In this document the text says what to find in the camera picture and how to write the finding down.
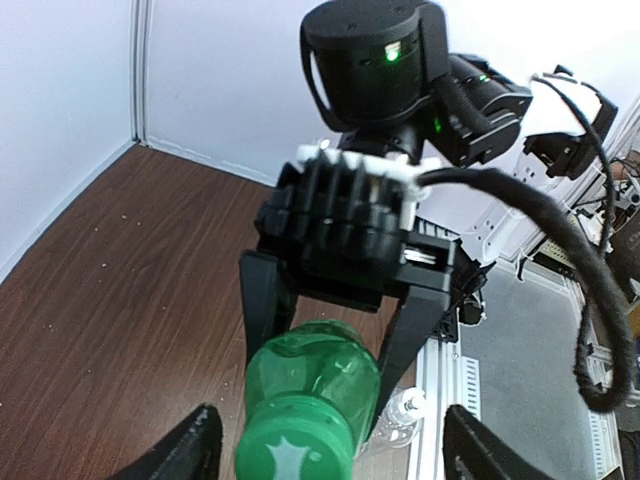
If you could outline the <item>green bottle cap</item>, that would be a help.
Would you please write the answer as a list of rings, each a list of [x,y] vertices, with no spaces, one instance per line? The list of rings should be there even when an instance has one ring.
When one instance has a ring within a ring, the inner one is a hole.
[[[334,421],[273,418],[249,425],[236,449],[239,479],[350,479],[354,444]]]

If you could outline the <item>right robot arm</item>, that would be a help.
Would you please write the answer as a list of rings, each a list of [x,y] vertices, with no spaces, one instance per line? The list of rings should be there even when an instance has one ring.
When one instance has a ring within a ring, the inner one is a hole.
[[[300,296],[376,312],[398,304],[378,360],[386,401],[424,343],[483,273],[458,243],[417,233],[416,207],[438,184],[464,184],[513,207],[563,248],[614,343],[597,387],[584,338],[574,375],[594,412],[629,395],[633,348],[619,291],[555,202],[489,167],[520,133],[532,95],[471,55],[450,52],[442,8],[427,1],[328,1],[300,26],[304,76],[336,148],[305,145],[260,207],[257,246],[239,261],[246,353],[286,332]]]

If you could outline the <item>green plastic bottle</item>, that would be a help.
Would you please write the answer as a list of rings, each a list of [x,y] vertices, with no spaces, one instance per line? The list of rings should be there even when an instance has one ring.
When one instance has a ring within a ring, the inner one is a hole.
[[[376,360],[356,330],[337,320],[307,322],[267,341],[249,363],[244,432],[273,418],[334,421],[349,430],[355,460],[380,383]]]

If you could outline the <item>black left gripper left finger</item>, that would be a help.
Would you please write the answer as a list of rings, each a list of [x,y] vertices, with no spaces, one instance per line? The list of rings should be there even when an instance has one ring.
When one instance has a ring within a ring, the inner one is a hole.
[[[223,426],[218,410],[203,403],[116,479],[218,479]]]

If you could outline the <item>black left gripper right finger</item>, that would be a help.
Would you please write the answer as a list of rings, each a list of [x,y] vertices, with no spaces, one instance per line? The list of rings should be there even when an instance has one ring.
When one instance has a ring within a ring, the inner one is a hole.
[[[442,453],[446,479],[550,479],[458,404],[445,414]]]

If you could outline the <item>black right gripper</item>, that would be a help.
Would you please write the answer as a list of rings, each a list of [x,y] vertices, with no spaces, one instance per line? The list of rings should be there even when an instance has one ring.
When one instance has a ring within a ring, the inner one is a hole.
[[[380,195],[372,187],[363,170],[326,159],[285,164],[256,214],[258,242],[241,254],[239,272],[246,365],[290,329],[301,296],[366,312],[400,298],[378,359],[381,415],[430,335],[457,341],[455,310],[487,271],[441,228],[402,230],[397,182],[383,179]]]

